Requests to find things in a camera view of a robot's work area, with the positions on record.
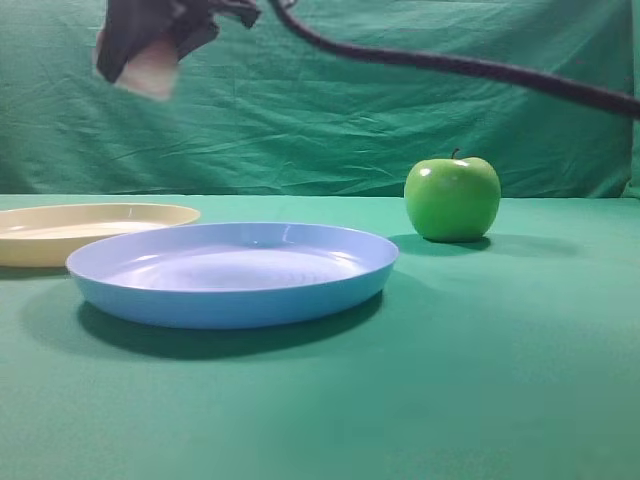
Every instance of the apple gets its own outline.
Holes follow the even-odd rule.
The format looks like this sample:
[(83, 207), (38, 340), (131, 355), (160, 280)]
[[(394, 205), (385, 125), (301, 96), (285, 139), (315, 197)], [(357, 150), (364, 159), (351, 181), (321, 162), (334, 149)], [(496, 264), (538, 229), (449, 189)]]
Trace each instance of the apple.
[(404, 187), (416, 232), (432, 242), (480, 240), (491, 228), (502, 196), (500, 179), (482, 158), (435, 158), (415, 164)]

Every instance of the black cable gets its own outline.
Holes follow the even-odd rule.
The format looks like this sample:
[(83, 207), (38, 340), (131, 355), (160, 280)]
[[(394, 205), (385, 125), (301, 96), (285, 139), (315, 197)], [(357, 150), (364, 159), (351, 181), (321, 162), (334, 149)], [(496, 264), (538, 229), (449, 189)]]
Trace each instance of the black cable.
[(578, 83), (563, 77), (468, 57), (369, 48), (329, 40), (300, 23), (288, 12), (295, 1), (269, 0), (278, 19), (298, 37), (328, 53), (351, 60), (435, 70), (519, 85), (547, 95), (640, 120), (640, 101), (622, 93)]

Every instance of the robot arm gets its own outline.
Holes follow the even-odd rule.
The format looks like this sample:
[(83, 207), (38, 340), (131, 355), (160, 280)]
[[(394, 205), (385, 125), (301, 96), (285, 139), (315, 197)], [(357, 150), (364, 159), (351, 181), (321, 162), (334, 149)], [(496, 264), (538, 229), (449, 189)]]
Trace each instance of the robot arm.
[[(640, 101), (629, 95), (479, 59), (339, 43), (296, 20), (289, 13), (296, 0), (268, 2), (290, 32), (315, 48), (351, 61), (498, 81), (640, 120)], [(251, 28), (260, 11), (253, 0), (109, 0), (105, 28), (98, 39), (98, 71), (109, 82), (122, 79), (125, 88), (167, 98), (178, 61), (217, 37), (215, 15), (235, 18)]]

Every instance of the plate rim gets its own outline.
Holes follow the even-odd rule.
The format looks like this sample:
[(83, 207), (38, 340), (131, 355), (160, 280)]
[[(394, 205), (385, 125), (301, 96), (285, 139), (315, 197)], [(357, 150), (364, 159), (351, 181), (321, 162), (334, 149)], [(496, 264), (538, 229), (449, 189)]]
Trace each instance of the plate rim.
[[(341, 282), (345, 282), (345, 281), (349, 281), (349, 280), (353, 280), (356, 278), (360, 278), (363, 277), (365, 275), (371, 275), (374, 273), (378, 273), (382, 270), (388, 269), (390, 267), (393, 267), (393, 265), (397, 262), (398, 258), (400, 257), (400, 248), (391, 240), (389, 240), (387, 237), (384, 237), (382, 235), (378, 235), (372, 232), (368, 232), (365, 230), (359, 230), (357, 228), (352, 228), (352, 227), (341, 227), (338, 225), (330, 225), (330, 224), (322, 224), (322, 223), (304, 223), (304, 222), (278, 222), (278, 221), (268, 221), (268, 222), (260, 222), (260, 221), (253, 221), (253, 222), (210, 222), (210, 223), (199, 223), (196, 225), (179, 225), (179, 226), (175, 226), (175, 227), (168, 227), (168, 228), (163, 228), (161, 229), (162, 231), (166, 231), (166, 230), (177, 230), (177, 229), (189, 229), (189, 228), (205, 228), (205, 227), (209, 227), (209, 226), (215, 226), (215, 225), (286, 225), (286, 226), (304, 226), (304, 227), (321, 227), (321, 228), (330, 228), (330, 229), (335, 229), (335, 230), (343, 230), (343, 231), (347, 231), (347, 232), (353, 232), (353, 233), (358, 233), (358, 234), (364, 234), (367, 235), (369, 237), (373, 237), (376, 240), (382, 241), (383, 243), (386, 243), (387, 245), (389, 245), (391, 247), (391, 250), (393, 252), (392, 255), (392, 259), (389, 262), (386, 262), (383, 266), (372, 269), (372, 270), (368, 270), (365, 273), (362, 274), (358, 274), (358, 275), (354, 275), (351, 277), (347, 277), (347, 278), (342, 278), (342, 279), (338, 279), (338, 280), (328, 280), (328, 281), (324, 281), (324, 282), (318, 282), (318, 283), (311, 283), (308, 285), (294, 285), (294, 286), (289, 286), (289, 287), (268, 287), (268, 288), (256, 288), (256, 289), (250, 289), (250, 290), (239, 290), (239, 289), (216, 289), (216, 290), (175, 290), (175, 289), (151, 289), (151, 288), (145, 288), (145, 287), (133, 287), (130, 285), (119, 285), (116, 283), (111, 283), (111, 282), (105, 282), (96, 278), (92, 278), (89, 277), (87, 275), (83, 275), (78, 273), (76, 270), (74, 270), (70, 263), (73, 261), (73, 257), (80, 254), (82, 251), (84, 250), (89, 250), (91, 248), (96, 248), (97, 246), (99, 246), (100, 244), (103, 244), (105, 242), (109, 242), (109, 241), (113, 241), (116, 240), (118, 237), (122, 237), (122, 235), (119, 235), (118, 237), (110, 237), (110, 238), (105, 238), (103, 240), (99, 240), (97, 242), (93, 242), (89, 245), (85, 245), (83, 247), (80, 247), (79, 249), (75, 250), (73, 253), (71, 253), (71, 255), (69, 255), (67, 257), (67, 260), (65, 261), (65, 268), (67, 269), (67, 271), (70, 273), (70, 275), (72, 277), (76, 277), (79, 279), (82, 279), (83, 281), (87, 281), (87, 282), (91, 282), (94, 284), (98, 284), (98, 285), (103, 285), (103, 286), (107, 286), (109, 288), (118, 288), (118, 289), (123, 289), (123, 290), (127, 290), (127, 291), (137, 291), (137, 292), (153, 292), (153, 293), (167, 293), (167, 294), (181, 294), (181, 295), (212, 295), (212, 294), (218, 294), (218, 295), (240, 295), (240, 294), (244, 294), (246, 295), (247, 293), (266, 293), (266, 292), (274, 292), (274, 291), (290, 291), (290, 290), (297, 290), (297, 289), (302, 289), (302, 288), (309, 288), (309, 287), (318, 287), (321, 285), (330, 285), (330, 284), (335, 284), (335, 283), (341, 283)], [(137, 235), (144, 235), (144, 234), (159, 234), (160, 230), (145, 230), (145, 231), (141, 231), (141, 232), (135, 232), (135, 233), (130, 233), (127, 234), (127, 237), (130, 236), (137, 236)]]
[[(15, 213), (15, 212), (25, 212), (25, 211), (34, 211), (34, 210), (55, 210), (55, 209), (64, 209), (64, 208), (86, 208), (86, 207), (104, 207), (104, 206), (130, 206), (130, 207), (164, 207), (164, 208), (172, 208), (179, 209), (183, 211), (191, 212), (191, 219), (189, 219), (186, 223), (172, 223), (172, 224), (163, 224), (162, 228), (172, 228), (172, 227), (183, 227), (183, 226), (191, 226), (191, 224), (197, 222), (202, 217), (202, 212), (193, 207), (187, 207), (184, 205), (170, 204), (170, 203), (148, 203), (148, 202), (99, 202), (99, 203), (65, 203), (60, 205), (41, 205), (35, 207), (24, 207), (24, 208), (12, 208), (7, 210), (0, 210), (0, 216), (3, 214)], [(148, 230), (143, 231), (133, 231), (133, 232), (125, 232), (119, 235), (130, 235), (133, 233), (144, 233)], [(108, 240), (113, 237), (112, 234), (99, 234), (99, 235), (80, 235), (73, 237), (57, 237), (57, 238), (7, 238), (0, 233), (0, 243), (5, 242), (20, 242), (20, 243), (45, 243), (45, 242), (60, 242), (60, 241), (71, 241), (71, 240), (85, 240), (85, 239), (97, 239), (98, 241)]]

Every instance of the plate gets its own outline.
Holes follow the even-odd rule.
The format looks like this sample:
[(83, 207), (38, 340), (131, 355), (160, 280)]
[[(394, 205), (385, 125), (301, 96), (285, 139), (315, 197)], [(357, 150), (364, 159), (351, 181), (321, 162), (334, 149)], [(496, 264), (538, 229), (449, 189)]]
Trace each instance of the plate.
[(186, 225), (197, 210), (176, 205), (105, 203), (0, 211), (0, 265), (63, 267), (75, 250), (123, 233)]
[(398, 248), (327, 225), (219, 223), (134, 233), (74, 252), (86, 301), (174, 328), (257, 328), (321, 318), (380, 292)]

